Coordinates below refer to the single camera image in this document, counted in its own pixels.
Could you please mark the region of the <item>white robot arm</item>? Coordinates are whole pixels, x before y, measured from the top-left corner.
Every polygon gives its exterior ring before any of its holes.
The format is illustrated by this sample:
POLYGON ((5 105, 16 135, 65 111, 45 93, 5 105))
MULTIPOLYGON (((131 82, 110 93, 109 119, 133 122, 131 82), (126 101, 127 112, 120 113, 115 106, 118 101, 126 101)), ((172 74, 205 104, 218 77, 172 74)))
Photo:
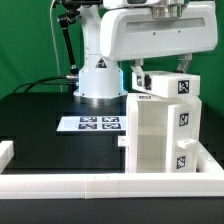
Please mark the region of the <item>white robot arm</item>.
POLYGON ((163 98, 197 96, 200 78, 188 75, 192 55, 213 50, 218 41, 216 5, 191 0, 103 0, 81 8, 84 66, 81 100, 123 101, 120 61, 132 61, 133 88, 163 98))

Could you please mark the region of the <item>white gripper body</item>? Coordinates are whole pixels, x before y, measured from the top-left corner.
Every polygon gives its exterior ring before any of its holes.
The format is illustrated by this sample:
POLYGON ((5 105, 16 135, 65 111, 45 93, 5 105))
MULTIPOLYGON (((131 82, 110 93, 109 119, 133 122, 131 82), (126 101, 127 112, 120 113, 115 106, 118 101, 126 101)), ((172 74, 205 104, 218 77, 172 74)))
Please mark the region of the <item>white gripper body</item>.
POLYGON ((119 8, 104 14, 100 51, 124 61, 212 51, 218 42, 214 1, 190 2, 179 18, 154 18, 149 7, 119 8))

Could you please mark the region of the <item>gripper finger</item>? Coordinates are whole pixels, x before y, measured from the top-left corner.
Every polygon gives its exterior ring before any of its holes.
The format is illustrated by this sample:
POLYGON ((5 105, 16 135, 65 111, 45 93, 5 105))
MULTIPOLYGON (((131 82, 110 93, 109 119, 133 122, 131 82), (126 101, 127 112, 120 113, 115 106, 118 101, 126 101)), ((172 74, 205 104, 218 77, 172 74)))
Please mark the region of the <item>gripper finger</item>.
POLYGON ((177 67, 177 71, 181 73, 186 73, 191 61, 192 61, 192 54, 182 54, 178 56, 179 65, 177 67))
POLYGON ((142 66, 144 64, 143 59, 135 59, 131 65, 133 73, 136 75, 136 83, 139 87, 143 87, 146 90, 151 89, 151 78, 149 75, 145 74, 142 66))

